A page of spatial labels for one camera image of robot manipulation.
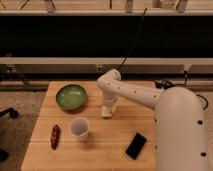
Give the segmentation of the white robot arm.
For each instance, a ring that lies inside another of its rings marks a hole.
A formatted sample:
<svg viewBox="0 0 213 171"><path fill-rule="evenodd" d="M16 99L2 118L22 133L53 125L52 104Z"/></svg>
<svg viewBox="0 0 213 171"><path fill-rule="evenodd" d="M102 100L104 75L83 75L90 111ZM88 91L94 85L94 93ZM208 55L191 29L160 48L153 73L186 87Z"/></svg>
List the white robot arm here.
<svg viewBox="0 0 213 171"><path fill-rule="evenodd" d="M194 92L128 84L116 69L99 77L97 86L102 90L103 117L112 116L117 95L155 112L156 171L210 171L204 111Z"/></svg>

